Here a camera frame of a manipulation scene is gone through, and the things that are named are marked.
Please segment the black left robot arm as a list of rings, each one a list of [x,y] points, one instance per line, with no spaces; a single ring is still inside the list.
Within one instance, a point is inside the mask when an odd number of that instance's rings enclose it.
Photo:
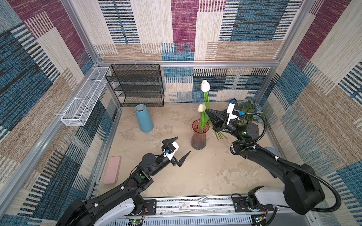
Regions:
[[[177,160],[174,155],[179,149],[177,137],[162,142],[162,154],[147,153],[119,186],[95,198],[73,201],[57,222],[58,226],[105,226],[116,217],[141,213],[144,199],[141,193],[153,183],[153,176],[167,165],[181,167],[187,156]]]

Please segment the pink ribbed glass vase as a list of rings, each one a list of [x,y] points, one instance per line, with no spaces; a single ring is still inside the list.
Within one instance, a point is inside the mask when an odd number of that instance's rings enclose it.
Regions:
[[[191,138],[191,146],[196,150],[202,150],[206,146],[206,133],[210,129],[207,122],[205,127],[200,126],[201,120],[195,120],[192,124],[193,136]]]

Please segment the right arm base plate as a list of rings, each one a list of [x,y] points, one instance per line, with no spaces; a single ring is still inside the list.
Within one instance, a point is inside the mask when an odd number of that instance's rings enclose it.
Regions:
[[[236,213],[241,212],[273,212],[274,206],[270,204],[260,204],[256,199],[249,199],[248,196],[232,194],[231,199]]]

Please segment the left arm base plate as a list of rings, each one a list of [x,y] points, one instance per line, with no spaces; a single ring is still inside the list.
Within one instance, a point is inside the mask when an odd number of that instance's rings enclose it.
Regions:
[[[156,215],[156,208],[157,208],[156,199],[146,199],[141,204],[136,205],[131,214],[138,217],[154,216]]]

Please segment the white tulip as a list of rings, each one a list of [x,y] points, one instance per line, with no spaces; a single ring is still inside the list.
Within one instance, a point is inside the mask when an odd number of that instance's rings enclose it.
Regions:
[[[202,104],[202,108],[200,108],[200,113],[201,113],[200,126],[202,129],[204,129],[208,121],[206,110],[209,109],[210,106],[209,95],[208,95],[208,92],[210,91],[210,84],[207,80],[202,81],[201,91],[204,93],[204,103]]]
[[[207,114],[205,113],[205,110],[206,110],[206,105],[205,104],[200,104],[198,106],[198,111],[200,113],[200,131],[203,132],[204,131],[204,128],[206,126],[206,123],[208,121],[208,116]]]

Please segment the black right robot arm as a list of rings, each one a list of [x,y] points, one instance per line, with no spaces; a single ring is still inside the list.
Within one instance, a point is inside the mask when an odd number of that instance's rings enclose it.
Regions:
[[[259,164],[284,183],[284,200],[294,212],[305,215],[309,211],[334,212],[340,208],[342,200],[338,191],[330,183],[318,177],[311,166],[289,162],[258,145],[257,142],[266,131],[259,132],[256,124],[238,125],[238,120],[248,113],[235,109],[224,111],[207,109],[206,114],[215,132],[226,132],[237,138],[230,147],[233,155]],[[317,205],[325,199],[322,185],[333,193],[336,200],[329,208],[317,208]]]

